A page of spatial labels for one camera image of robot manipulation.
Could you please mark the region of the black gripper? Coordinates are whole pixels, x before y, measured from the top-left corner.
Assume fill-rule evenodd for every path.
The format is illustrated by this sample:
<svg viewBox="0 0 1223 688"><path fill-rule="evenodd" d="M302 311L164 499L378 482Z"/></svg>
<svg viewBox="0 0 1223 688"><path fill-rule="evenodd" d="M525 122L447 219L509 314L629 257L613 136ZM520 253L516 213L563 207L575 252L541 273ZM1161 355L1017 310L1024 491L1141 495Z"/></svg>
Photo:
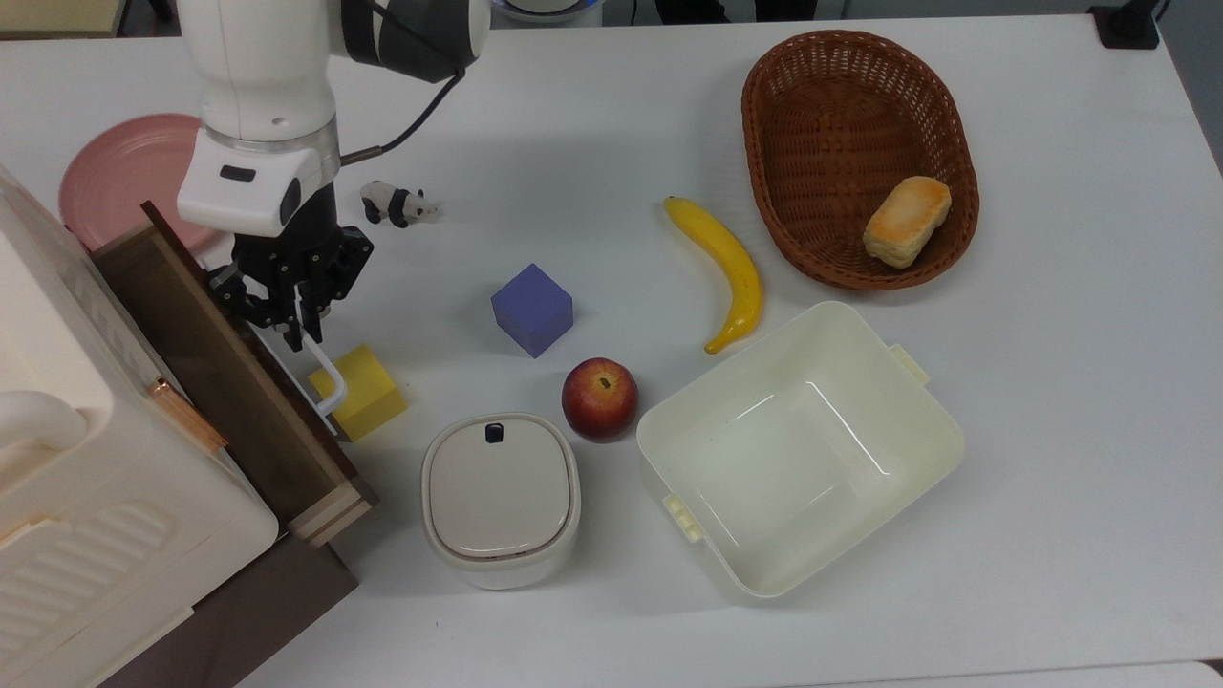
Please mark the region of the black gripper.
<svg viewBox="0 0 1223 688"><path fill-rule="evenodd" d="M232 251L237 265L212 269L210 290L220 306L249 325L280 332L300 353L298 309L296 296L285 293L289 285L303 284L303 328L322 343L324 313L331 301L345 299L353 290L372 253L372 241L358 227L339 226L335 192L328 185L305 200L276 238L238 233ZM269 293L249 292L247 277Z"/></svg>

